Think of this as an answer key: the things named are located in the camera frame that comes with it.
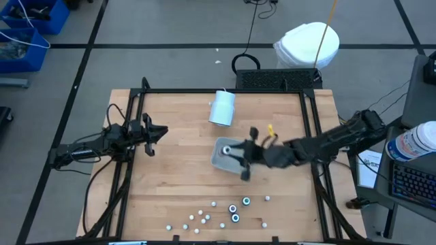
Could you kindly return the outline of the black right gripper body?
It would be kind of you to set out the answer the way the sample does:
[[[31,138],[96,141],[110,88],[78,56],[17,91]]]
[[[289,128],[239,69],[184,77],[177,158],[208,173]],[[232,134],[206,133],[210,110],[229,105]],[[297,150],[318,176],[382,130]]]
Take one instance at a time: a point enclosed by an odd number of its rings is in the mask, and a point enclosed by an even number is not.
[[[251,127],[249,131],[249,140],[251,141],[251,147],[245,150],[244,158],[250,164],[265,165],[268,168],[286,168],[293,165],[297,158],[294,150],[285,146],[276,145],[278,135],[274,137],[268,135],[262,140],[260,145],[257,145],[255,141],[258,139],[259,131],[255,127]],[[241,180],[249,180],[251,177],[251,168],[249,171],[244,171],[240,175]]]

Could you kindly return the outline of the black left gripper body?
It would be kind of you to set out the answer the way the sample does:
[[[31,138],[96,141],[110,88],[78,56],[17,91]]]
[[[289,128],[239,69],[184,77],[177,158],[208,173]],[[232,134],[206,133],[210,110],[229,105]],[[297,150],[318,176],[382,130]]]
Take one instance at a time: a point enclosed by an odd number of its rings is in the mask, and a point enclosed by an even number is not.
[[[131,120],[129,122],[129,139],[131,144],[138,145],[140,143],[145,143],[145,153],[150,157],[153,157],[155,155],[155,151],[152,147],[154,137],[153,131],[151,129],[152,120],[147,113],[144,113],[142,115],[142,121],[144,123],[144,126],[141,125],[139,119]]]

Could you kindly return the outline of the grey plastic tray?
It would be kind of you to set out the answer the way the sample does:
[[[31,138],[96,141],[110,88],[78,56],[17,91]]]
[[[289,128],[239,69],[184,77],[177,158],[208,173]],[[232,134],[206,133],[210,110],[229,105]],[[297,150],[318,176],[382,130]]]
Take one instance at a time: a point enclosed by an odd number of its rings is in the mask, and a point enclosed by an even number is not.
[[[232,148],[232,145],[239,144],[241,142],[243,141],[234,140],[228,137],[218,137],[213,148],[213,153],[211,155],[212,166],[226,172],[231,172],[233,174],[242,174],[243,172],[249,171],[251,166],[244,158],[245,150]],[[246,167],[241,167],[237,160],[229,157],[228,155],[224,155],[221,152],[224,146],[231,147],[230,154],[243,157],[245,159]]]

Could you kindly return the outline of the black vented computer case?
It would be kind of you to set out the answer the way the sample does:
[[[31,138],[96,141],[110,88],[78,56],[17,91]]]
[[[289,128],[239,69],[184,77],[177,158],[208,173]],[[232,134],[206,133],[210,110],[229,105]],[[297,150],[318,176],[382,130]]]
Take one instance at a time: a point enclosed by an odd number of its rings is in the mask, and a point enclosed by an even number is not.
[[[317,69],[245,69],[236,72],[239,89],[322,89],[321,73]]]

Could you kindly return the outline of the black desk foot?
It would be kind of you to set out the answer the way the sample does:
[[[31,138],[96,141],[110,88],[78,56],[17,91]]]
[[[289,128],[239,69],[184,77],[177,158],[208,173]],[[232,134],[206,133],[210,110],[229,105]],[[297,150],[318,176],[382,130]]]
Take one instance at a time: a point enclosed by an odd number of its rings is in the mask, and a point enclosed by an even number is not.
[[[356,197],[354,199],[346,201],[345,205],[348,209],[361,210],[361,209],[363,209],[371,204],[374,204],[374,203],[377,203],[377,202],[371,201],[369,199],[362,198],[362,197]]]

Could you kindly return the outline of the white printed paper sheet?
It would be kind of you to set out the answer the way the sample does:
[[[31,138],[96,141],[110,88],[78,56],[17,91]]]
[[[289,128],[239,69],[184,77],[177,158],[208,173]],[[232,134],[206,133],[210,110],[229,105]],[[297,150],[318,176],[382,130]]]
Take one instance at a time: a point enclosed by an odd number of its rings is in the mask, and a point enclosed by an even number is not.
[[[365,150],[356,157],[358,186],[373,189],[382,159],[382,153]]]

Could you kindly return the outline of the white lined waste bin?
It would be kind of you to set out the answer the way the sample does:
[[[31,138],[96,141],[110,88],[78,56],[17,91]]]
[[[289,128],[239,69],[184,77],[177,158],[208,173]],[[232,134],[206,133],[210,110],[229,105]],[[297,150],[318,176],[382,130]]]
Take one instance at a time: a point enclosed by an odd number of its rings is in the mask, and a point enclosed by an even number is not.
[[[326,67],[339,50],[340,39],[337,33],[328,27],[323,41],[326,24],[310,22],[288,31],[273,44],[277,55],[277,69]]]

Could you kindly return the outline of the blue storage bin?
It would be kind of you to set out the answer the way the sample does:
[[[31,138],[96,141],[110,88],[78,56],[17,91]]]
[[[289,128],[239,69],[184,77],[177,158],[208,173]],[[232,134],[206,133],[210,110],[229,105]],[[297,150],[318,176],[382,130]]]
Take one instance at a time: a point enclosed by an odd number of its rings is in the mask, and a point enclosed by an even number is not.
[[[39,71],[48,48],[37,29],[0,29],[0,74]]]
[[[61,32],[69,10],[63,0],[8,0],[0,20],[13,29],[36,28],[40,34]]]

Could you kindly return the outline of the yellow rod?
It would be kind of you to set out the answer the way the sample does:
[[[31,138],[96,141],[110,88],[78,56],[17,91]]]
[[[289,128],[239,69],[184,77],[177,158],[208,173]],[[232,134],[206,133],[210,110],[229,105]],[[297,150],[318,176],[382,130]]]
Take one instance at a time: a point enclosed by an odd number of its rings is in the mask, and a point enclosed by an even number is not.
[[[330,26],[330,23],[331,23],[331,21],[333,19],[334,12],[335,12],[335,9],[336,9],[336,6],[337,6],[337,2],[338,2],[338,0],[333,0],[333,4],[332,4],[332,7],[331,7],[331,10],[330,10],[330,13],[329,13],[328,21],[326,23],[326,26],[324,27],[324,31],[322,33],[322,38],[320,40],[320,44],[318,46],[317,53],[316,53],[316,56],[315,56],[315,60],[314,60],[314,63],[313,63],[313,68],[314,69],[316,69],[316,67],[317,67],[317,61],[318,61],[318,58],[319,58],[319,55],[320,55],[320,52],[321,52],[321,49],[322,49],[322,45],[324,43],[324,38],[326,36],[326,32],[327,32],[327,30],[328,30],[328,28]]]

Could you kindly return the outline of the grey floor bar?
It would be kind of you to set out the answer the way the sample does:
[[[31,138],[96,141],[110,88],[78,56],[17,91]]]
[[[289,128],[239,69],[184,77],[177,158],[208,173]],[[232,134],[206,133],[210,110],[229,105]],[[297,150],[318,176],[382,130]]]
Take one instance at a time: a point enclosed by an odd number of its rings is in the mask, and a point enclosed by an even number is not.
[[[0,78],[0,86],[29,88],[29,80],[24,78]]]

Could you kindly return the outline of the black floor object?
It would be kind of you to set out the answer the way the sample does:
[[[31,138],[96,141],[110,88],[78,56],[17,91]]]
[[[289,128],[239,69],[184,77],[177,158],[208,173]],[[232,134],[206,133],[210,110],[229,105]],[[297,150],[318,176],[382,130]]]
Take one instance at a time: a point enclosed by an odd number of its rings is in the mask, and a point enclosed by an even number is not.
[[[13,120],[14,116],[12,114],[12,109],[9,107],[0,106],[0,135]]]

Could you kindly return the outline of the white wipes canister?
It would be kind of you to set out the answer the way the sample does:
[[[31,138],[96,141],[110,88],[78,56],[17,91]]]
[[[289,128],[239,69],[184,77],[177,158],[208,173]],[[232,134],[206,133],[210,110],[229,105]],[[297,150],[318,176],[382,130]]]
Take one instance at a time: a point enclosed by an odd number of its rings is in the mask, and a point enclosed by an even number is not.
[[[436,152],[436,121],[424,122],[400,134],[386,144],[385,150],[391,159],[402,162]]]

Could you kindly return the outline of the black backlit keyboard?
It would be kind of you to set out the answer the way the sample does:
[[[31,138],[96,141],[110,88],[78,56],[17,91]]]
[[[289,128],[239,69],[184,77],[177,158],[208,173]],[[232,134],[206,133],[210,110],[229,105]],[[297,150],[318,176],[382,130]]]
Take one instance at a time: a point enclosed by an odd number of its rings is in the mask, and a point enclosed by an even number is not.
[[[392,162],[390,196],[436,210],[436,175]]]

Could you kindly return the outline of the grey desk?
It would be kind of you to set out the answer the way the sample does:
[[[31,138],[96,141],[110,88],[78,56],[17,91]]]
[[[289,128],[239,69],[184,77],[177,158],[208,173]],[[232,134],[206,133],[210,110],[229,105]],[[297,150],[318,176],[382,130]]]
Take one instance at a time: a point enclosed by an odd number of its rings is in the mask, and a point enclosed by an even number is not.
[[[393,140],[406,129],[411,129],[420,123],[436,120],[436,85],[424,82],[424,66],[429,58],[419,54],[414,59],[409,88],[405,98],[403,114],[396,121],[388,125],[386,141]],[[394,161],[382,152],[379,165],[380,177],[376,178],[375,190],[382,196],[403,206],[404,208],[419,214],[433,222],[436,222],[436,209],[428,208],[418,203],[407,201],[389,194],[390,184],[383,177],[390,178]],[[436,152],[430,153],[416,160],[405,162],[404,166],[424,173],[436,176]]]

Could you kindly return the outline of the black desk device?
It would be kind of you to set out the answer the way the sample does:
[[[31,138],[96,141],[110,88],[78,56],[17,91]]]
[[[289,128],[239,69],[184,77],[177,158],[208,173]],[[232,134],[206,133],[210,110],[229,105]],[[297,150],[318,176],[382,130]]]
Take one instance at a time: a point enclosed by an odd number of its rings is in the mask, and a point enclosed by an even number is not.
[[[429,55],[429,59],[423,67],[423,78],[425,83],[436,86],[436,51]]]

